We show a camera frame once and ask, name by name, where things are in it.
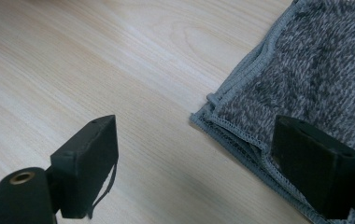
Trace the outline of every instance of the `microfiber cloth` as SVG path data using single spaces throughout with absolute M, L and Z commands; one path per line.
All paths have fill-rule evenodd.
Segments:
M 276 168 L 276 115 L 355 149 L 355 0 L 296 0 L 191 121 L 314 223 L 326 220 Z

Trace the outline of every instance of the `light wood grain surface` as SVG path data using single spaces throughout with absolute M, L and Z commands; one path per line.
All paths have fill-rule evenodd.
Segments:
M 115 114 L 115 186 L 59 223 L 307 223 L 188 120 L 290 3 L 0 1 L 0 180 Z

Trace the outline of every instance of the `black clamp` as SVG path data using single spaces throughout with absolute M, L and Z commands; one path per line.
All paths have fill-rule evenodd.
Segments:
M 89 122 L 50 156 L 49 169 L 22 169 L 0 182 L 0 224 L 57 223 L 59 210 L 64 218 L 91 218 L 114 183 L 118 159 L 115 116 Z
M 280 172 L 327 219 L 355 210 L 355 150 L 299 120 L 277 116 L 272 155 Z

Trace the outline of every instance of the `gray towel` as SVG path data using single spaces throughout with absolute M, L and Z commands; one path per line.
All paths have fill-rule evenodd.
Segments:
M 314 223 L 325 220 L 274 166 L 276 115 L 355 149 L 355 1 L 294 1 L 191 121 Z

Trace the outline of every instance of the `fluffy gray fabric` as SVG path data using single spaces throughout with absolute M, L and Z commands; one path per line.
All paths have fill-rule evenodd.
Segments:
M 275 167 L 276 115 L 355 149 L 355 0 L 294 0 L 191 121 L 314 223 L 326 220 Z
M 268 66 L 216 111 L 270 146 L 275 116 L 303 119 L 355 148 L 355 1 L 310 1 Z

